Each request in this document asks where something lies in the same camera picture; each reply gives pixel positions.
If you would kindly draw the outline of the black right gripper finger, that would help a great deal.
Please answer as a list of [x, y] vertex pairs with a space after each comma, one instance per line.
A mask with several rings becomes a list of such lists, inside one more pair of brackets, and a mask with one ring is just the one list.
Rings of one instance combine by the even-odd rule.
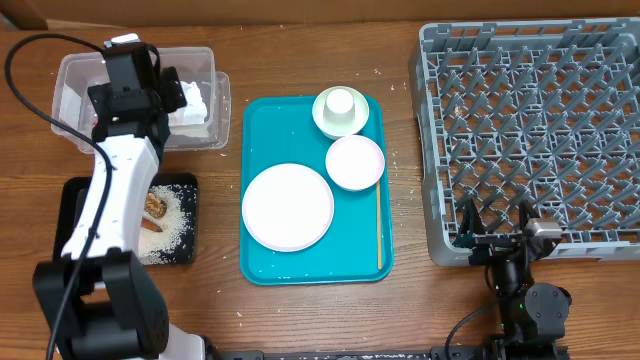
[[475, 202], [471, 198], [469, 198], [464, 204], [463, 220], [458, 234], [461, 236], [469, 234], [484, 234], [484, 224], [480, 218]]
[[539, 218], [539, 213], [534, 209], [528, 200], [522, 200], [518, 205], [519, 231], [523, 234], [532, 235], [533, 230], [529, 222]]

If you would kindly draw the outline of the white napkin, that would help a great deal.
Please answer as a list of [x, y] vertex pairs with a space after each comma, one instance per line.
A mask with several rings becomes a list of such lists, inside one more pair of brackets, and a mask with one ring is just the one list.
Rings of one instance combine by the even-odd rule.
[[180, 82], [187, 105], [169, 115], [171, 127], [201, 125], [205, 123], [208, 111], [201, 91], [195, 82]]

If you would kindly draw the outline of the wooden chopstick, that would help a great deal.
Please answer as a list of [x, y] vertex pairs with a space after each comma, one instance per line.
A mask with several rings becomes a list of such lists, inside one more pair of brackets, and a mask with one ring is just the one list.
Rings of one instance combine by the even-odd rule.
[[383, 266], [382, 255], [382, 219], [381, 219], [381, 184], [376, 183], [376, 245], [377, 245], [377, 269]]

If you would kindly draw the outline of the brown crumbly food scrap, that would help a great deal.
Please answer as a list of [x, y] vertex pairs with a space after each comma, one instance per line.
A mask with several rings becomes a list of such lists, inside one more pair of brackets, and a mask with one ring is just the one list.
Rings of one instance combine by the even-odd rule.
[[154, 193], [148, 192], [145, 199], [144, 211], [155, 219], [162, 218], [167, 211], [167, 204]]

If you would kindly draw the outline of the orange carrot piece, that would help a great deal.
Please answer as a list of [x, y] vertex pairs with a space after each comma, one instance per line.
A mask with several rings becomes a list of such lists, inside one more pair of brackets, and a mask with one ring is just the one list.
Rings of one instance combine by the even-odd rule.
[[162, 228], [159, 225], [155, 224], [153, 221], [147, 218], [142, 218], [141, 227], [156, 233], [162, 232]]

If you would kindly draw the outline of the pink bowl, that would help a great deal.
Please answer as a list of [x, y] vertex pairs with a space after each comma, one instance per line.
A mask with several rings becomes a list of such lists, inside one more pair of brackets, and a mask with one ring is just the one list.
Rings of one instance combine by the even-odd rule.
[[379, 145], [361, 135], [336, 140], [325, 157], [329, 177], [347, 191], [372, 187], [381, 179], [385, 166], [385, 155]]

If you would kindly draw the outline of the white rice pile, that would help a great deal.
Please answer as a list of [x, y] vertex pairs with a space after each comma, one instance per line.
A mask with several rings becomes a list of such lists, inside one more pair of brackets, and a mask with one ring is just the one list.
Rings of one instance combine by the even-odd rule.
[[143, 218], [162, 228], [156, 233], [141, 227], [138, 258], [144, 265], [182, 265], [193, 261], [197, 192], [193, 185], [169, 184], [151, 186], [149, 192], [164, 200], [166, 214], [155, 219], [143, 210]]

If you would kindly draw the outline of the cream bowl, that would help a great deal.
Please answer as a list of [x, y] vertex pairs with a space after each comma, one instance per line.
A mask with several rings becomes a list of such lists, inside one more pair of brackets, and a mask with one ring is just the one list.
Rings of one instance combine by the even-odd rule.
[[[324, 119], [323, 110], [327, 92], [333, 88], [345, 88], [354, 96], [355, 118], [346, 126], [331, 125]], [[364, 95], [354, 88], [347, 86], [334, 86], [322, 91], [316, 97], [312, 105], [312, 118], [315, 125], [326, 137], [333, 140], [337, 140], [344, 136], [355, 135], [361, 131], [368, 121], [369, 112], [369, 105]]]

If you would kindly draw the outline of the white upturned cup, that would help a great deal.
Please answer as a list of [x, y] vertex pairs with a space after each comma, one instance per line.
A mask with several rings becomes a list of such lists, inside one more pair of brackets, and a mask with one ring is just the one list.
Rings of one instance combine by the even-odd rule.
[[327, 92], [324, 119], [331, 125], [346, 126], [355, 118], [355, 100], [349, 90], [333, 88]]

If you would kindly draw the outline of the large white plate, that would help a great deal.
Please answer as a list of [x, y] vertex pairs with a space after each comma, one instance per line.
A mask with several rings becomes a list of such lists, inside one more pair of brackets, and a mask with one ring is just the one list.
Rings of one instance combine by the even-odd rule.
[[283, 163], [260, 172], [242, 199], [242, 219], [251, 237], [277, 252], [296, 252], [317, 243], [334, 216], [334, 196], [315, 170]]

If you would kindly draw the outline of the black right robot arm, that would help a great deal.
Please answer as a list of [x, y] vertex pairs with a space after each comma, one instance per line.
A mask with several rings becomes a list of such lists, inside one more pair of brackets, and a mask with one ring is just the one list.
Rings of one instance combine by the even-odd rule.
[[[531, 264], [550, 255], [562, 240], [563, 230], [553, 220], [542, 218], [526, 200], [518, 206], [519, 229], [514, 234], [496, 234], [484, 226], [472, 200], [463, 207], [463, 222], [454, 240], [456, 247], [469, 248], [468, 262], [482, 266], [485, 282], [496, 300], [459, 321], [444, 344], [447, 359], [539, 359], [570, 357], [556, 341], [565, 336], [565, 322], [572, 304], [570, 293], [534, 280]], [[486, 338], [482, 345], [455, 350], [452, 340], [468, 321], [496, 307], [502, 333]]]

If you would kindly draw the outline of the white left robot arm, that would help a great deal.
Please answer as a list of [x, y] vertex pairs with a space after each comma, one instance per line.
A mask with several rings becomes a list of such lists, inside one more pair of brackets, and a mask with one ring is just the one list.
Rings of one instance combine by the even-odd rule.
[[109, 75], [88, 90], [98, 116], [95, 165], [83, 209], [57, 261], [42, 262], [33, 288], [51, 330], [47, 353], [65, 359], [212, 359], [207, 340], [171, 324], [166, 303], [137, 257], [143, 209], [185, 106], [177, 71], [157, 49], [111, 43]]

